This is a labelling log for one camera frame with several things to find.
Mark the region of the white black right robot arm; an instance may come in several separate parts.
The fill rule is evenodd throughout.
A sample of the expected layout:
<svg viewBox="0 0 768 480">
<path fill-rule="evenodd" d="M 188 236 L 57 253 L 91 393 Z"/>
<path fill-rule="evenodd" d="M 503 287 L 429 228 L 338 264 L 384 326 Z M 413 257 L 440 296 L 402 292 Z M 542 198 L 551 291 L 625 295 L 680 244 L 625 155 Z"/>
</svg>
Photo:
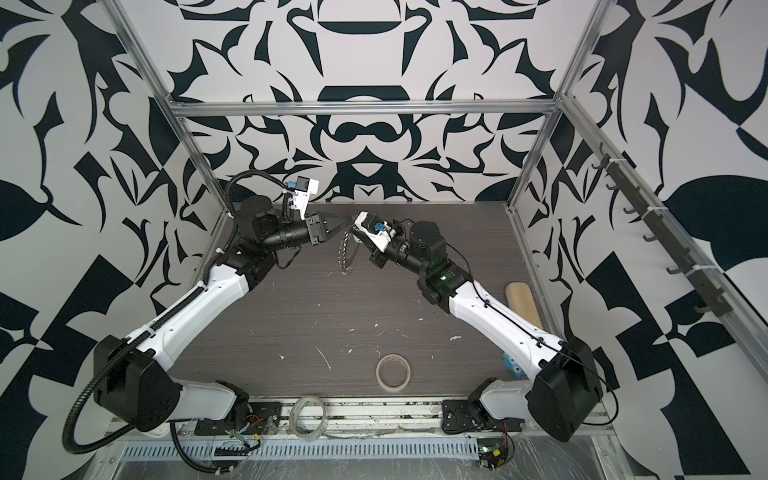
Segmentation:
<svg viewBox="0 0 768 480">
<path fill-rule="evenodd" d="M 592 350 L 577 337 L 563 340 L 494 298 L 472 275 L 468 261 L 456 263 L 434 222 L 409 228 L 361 212 L 351 228 L 371 252 L 372 262 L 395 263 L 416 274 L 422 296 L 465 322 L 507 354 L 525 378 L 493 380 L 480 390 L 482 413 L 494 420 L 532 420 L 552 438 L 567 442 L 601 401 L 603 391 Z"/>
</svg>

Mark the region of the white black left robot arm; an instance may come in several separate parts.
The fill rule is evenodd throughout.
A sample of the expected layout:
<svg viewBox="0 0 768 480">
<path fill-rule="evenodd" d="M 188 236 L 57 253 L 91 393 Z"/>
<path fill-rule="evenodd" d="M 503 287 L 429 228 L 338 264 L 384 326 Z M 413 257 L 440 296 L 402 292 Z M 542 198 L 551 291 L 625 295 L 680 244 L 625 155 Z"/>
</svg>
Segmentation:
<svg viewBox="0 0 768 480">
<path fill-rule="evenodd" d="M 277 266 L 279 251 L 324 243 L 352 222 L 349 215 L 323 211 L 296 218 L 261 195 L 243 201 L 226 246 L 201 281 L 148 324 L 97 345 L 95 403 L 142 432 L 166 422 L 238 414 L 247 401 L 238 387 L 174 379 L 170 369 L 199 334 Z"/>
</svg>

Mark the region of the silver ball chain keyring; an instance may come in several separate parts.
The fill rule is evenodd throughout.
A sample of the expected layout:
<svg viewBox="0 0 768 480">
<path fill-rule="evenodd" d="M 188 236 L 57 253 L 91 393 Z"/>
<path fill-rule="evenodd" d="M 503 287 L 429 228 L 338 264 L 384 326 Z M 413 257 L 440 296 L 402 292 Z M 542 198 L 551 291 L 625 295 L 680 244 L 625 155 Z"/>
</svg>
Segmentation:
<svg viewBox="0 0 768 480">
<path fill-rule="evenodd" d="M 342 275 L 348 275 L 352 272 L 353 263 L 359 250 L 359 246 L 360 242 L 353 234 L 353 228 L 348 227 L 344 232 L 338 250 L 338 264 Z"/>
</svg>

